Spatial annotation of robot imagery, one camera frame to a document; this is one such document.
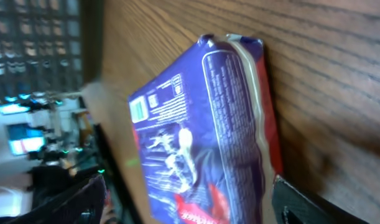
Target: white graphic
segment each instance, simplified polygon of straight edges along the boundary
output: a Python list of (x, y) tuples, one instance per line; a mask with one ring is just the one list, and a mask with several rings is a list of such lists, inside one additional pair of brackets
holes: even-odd
[(176, 207), (176, 202), (171, 201), (171, 199), (167, 197), (163, 197), (160, 195), (156, 194), (148, 194), (150, 198), (156, 199), (162, 203), (165, 203), (167, 206), (164, 207), (164, 209), (167, 211), (169, 216), (174, 219), (175, 224), (179, 224), (180, 220), (177, 217), (177, 207)]
[(153, 174), (146, 176), (147, 183), (156, 189), (183, 193), (197, 181), (197, 171), (191, 158), (192, 133), (187, 128), (178, 132), (180, 148), (172, 147), (173, 134), (163, 134), (151, 138), (154, 143), (147, 146), (149, 152), (166, 152), (167, 157), (148, 156), (144, 166), (160, 167)]
[(153, 94), (151, 96), (148, 96), (148, 103), (150, 104), (151, 108), (155, 108), (158, 106), (158, 98), (156, 94)]
[(183, 92), (182, 76), (177, 74), (170, 79), (173, 88), (173, 95), (177, 96)]

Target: plastic wrapper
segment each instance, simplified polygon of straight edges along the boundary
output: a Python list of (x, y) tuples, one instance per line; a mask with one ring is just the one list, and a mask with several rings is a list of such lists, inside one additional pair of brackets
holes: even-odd
[(282, 164), (261, 40), (201, 36), (129, 109), (156, 220), (276, 223)]

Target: red graphic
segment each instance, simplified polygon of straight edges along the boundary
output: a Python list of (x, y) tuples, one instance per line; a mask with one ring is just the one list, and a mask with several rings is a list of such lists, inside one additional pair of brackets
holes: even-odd
[(111, 205), (111, 192), (107, 190), (107, 197), (104, 200), (104, 205)]
[(270, 146), (270, 160), (276, 174), (282, 174), (282, 159), (277, 134), (276, 118), (272, 109), (269, 80), (267, 79), (264, 56), (256, 63), (257, 74), (262, 95), (262, 109), (264, 111), (264, 133)]
[(23, 151), (24, 153), (27, 153), (27, 149), (25, 148), (24, 141), (23, 141), (22, 139), (20, 140), (20, 143), (21, 143), (22, 151)]
[(229, 224), (229, 204), (226, 197), (214, 185), (209, 185), (209, 191), (213, 202), (211, 215), (201, 210), (197, 204), (185, 203), (180, 195), (175, 195), (178, 214), (185, 223)]
[(132, 132), (133, 132), (134, 142), (136, 143), (137, 150), (140, 150), (139, 137), (137, 136), (137, 132), (136, 130), (134, 130), (134, 127), (132, 127)]

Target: purple package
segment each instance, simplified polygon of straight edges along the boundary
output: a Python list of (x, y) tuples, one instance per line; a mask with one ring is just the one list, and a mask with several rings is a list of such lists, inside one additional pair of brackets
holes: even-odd
[(156, 220), (276, 223), (282, 163), (261, 40), (201, 36), (129, 109)]

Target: wooden table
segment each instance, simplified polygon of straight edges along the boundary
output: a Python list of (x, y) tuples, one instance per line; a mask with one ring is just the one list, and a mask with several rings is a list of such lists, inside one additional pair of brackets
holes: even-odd
[(380, 223), (380, 0), (109, 0), (102, 79), (84, 94), (144, 223), (126, 99), (206, 33), (265, 41), (287, 179)]

